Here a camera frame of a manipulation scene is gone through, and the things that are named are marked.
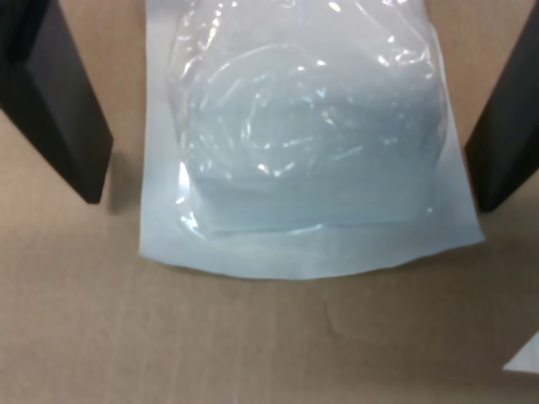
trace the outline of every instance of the black object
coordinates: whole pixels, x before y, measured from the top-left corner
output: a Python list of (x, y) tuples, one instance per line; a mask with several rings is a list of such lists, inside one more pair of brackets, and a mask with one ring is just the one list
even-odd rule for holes
[(112, 135), (57, 0), (0, 0), (0, 107), (89, 203)]
[(539, 6), (485, 107), (466, 154), (482, 212), (495, 210), (539, 167)]

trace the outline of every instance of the plastic bag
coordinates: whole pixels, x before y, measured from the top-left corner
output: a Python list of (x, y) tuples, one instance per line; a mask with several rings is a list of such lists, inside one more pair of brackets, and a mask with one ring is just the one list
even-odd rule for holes
[(417, 2), (200, 0), (170, 68), (202, 234), (410, 221), (447, 107)]
[(148, 3), (142, 255), (306, 279), (483, 240), (422, 0), (186, 6)]

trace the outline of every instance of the cardboard surface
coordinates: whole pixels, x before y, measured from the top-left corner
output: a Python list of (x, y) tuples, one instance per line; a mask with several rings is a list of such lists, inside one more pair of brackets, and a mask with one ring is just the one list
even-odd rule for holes
[[(532, 0), (430, 0), (462, 142)], [(142, 0), (63, 0), (115, 135), (88, 207), (0, 118), (0, 402), (537, 403), (502, 367), (539, 330), (539, 179), (487, 243), (342, 279), (253, 282), (137, 257)]]

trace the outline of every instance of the white paper scrap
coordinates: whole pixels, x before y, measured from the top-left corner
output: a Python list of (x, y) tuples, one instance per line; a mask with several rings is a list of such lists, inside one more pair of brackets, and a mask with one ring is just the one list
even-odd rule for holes
[(539, 332), (504, 366), (504, 370), (539, 374)]

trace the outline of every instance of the crinkled plastic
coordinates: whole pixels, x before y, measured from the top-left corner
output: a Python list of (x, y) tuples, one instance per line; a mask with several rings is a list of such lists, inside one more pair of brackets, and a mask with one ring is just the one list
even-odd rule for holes
[(147, 80), (145, 257), (310, 279), (483, 240), (423, 0), (147, 0)]
[(169, 73), (184, 223), (210, 235), (428, 212), (447, 106), (418, 4), (191, 3)]

